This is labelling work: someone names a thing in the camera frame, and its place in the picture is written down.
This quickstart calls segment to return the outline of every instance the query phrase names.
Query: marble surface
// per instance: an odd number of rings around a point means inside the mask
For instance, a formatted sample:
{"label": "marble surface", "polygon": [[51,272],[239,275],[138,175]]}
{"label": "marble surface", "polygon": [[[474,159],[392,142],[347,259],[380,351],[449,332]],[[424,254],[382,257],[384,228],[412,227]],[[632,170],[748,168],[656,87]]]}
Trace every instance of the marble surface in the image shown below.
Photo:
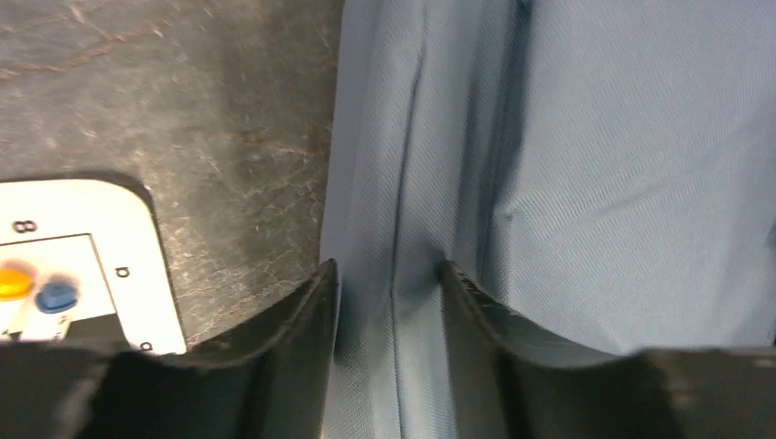
{"label": "marble surface", "polygon": [[318,260],[342,0],[5,0],[0,180],[151,193],[189,344]]}

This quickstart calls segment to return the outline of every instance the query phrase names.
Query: gray table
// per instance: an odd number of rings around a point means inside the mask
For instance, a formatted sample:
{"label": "gray table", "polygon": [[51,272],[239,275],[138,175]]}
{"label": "gray table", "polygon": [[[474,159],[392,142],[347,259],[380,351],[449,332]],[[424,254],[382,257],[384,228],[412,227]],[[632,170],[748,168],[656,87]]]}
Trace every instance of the gray table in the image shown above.
{"label": "gray table", "polygon": [[189,344],[317,263],[342,0],[5,0],[0,179],[151,192]]}

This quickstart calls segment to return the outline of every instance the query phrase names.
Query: yellow game piece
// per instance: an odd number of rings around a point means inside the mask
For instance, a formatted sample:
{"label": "yellow game piece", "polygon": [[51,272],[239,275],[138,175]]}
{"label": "yellow game piece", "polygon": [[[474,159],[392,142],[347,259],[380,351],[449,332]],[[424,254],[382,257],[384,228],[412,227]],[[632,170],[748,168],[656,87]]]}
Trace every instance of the yellow game piece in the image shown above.
{"label": "yellow game piece", "polygon": [[0,302],[10,302],[26,297],[34,282],[30,276],[20,271],[0,268]]}

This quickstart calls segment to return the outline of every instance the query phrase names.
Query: blue game piece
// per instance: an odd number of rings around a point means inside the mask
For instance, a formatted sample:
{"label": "blue game piece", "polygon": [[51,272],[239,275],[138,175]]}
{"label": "blue game piece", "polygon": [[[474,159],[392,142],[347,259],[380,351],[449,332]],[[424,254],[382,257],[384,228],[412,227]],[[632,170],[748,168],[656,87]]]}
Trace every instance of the blue game piece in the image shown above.
{"label": "blue game piece", "polygon": [[78,303],[78,290],[64,282],[45,284],[35,296],[35,305],[41,313],[57,314],[73,308]]}

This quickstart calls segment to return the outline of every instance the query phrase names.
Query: gray-blue cloth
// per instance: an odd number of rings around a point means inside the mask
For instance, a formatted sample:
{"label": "gray-blue cloth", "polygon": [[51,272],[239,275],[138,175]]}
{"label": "gray-blue cloth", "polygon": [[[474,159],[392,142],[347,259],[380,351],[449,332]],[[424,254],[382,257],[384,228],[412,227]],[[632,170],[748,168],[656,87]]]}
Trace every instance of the gray-blue cloth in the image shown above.
{"label": "gray-blue cloth", "polygon": [[770,345],[776,3],[349,0],[326,203],[328,439],[456,437],[444,259],[605,352]]}

